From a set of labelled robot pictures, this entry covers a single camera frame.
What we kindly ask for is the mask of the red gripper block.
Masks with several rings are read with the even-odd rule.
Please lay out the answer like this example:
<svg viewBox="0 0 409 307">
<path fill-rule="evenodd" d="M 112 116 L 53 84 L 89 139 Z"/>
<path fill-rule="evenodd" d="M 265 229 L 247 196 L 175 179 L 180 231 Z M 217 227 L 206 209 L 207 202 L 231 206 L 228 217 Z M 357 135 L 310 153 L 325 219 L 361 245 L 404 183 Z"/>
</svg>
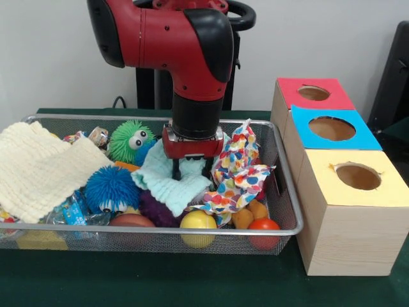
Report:
<svg viewBox="0 0 409 307">
<path fill-rule="evenodd" d="M 187 157 L 206 158 L 203 176 L 210 178 L 214 157 L 218 156 L 224 147 L 224 133 L 217 127 L 213 137 L 193 140 L 178 136 L 174 133 L 171 123 L 166 123 L 162 130 L 162 144 L 168 159 L 173 159 L 172 178 L 181 179 L 180 159 Z"/>
</svg>

